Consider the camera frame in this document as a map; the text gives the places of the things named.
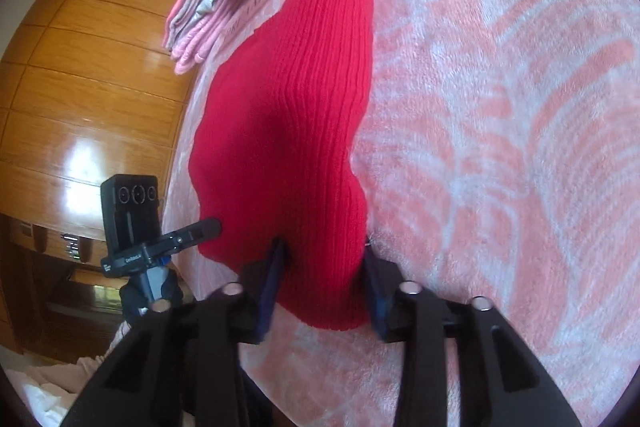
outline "pink fuzzy blanket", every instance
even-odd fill
[[[282,1],[249,0],[204,64],[166,230],[198,218],[186,164],[213,73]],[[351,155],[370,236],[439,295],[494,299],[596,427],[640,363],[640,2],[374,4],[372,93]],[[198,298],[233,278],[195,251],[177,264]],[[366,427],[392,424],[401,353],[370,328],[315,330],[277,309],[242,362],[297,424]]]

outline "sock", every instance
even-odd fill
[[[278,302],[307,324],[367,320],[367,205],[351,172],[371,83],[373,0],[285,0],[218,69],[189,172],[222,235],[200,253],[239,272],[283,237]]]

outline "metal screw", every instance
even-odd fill
[[[404,281],[400,283],[400,291],[407,295],[416,295],[422,291],[422,286],[415,281]]]
[[[479,312],[487,312],[494,307],[491,299],[482,296],[472,298],[470,303]]]
[[[240,295],[243,291],[244,288],[239,282],[230,282],[222,288],[222,293],[225,295]]]

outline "wooden furniture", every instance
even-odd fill
[[[99,185],[152,174],[164,195],[193,76],[176,76],[162,48],[174,1],[37,0],[0,60],[0,344],[10,349],[74,362],[108,347],[124,282],[97,269]]]

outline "black bracket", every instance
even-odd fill
[[[438,298],[406,281],[367,244],[364,285],[371,324],[387,343],[405,342],[394,427],[447,426],[445,338],[455,338],[460,427],[580,427],[543,365],[485,297]]]
[[[286,245],[247,266],[204,301],[140,318],[73,403],[62,427],[178,427],[180,375],[197,343],[196,425],[249,427],[238,343],[260,343],[271,324]]]

